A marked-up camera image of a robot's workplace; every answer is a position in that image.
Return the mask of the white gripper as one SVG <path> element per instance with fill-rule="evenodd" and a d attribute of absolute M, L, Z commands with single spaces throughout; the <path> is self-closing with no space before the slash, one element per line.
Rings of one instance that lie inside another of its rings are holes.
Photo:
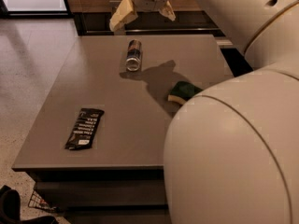
<path fill-rule="evenodd" d="M 121 0 L 115 13 L 112 15 L 109 28 L 116 32 L 126 24 L 137 19 L 138 11 L 151 12 L 159 10 L 159 13 L 170 21 L 176 19 L 174 10 L 168 0 Z"/>

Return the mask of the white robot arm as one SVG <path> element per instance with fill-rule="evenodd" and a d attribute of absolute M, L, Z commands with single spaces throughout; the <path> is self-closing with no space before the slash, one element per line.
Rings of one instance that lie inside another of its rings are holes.
<path fill-rule="evenodd" d="M 299 224 L 299 0 L 195 0 L 253 70 L 193 96 L 164 142 L 172 224 Z"/>

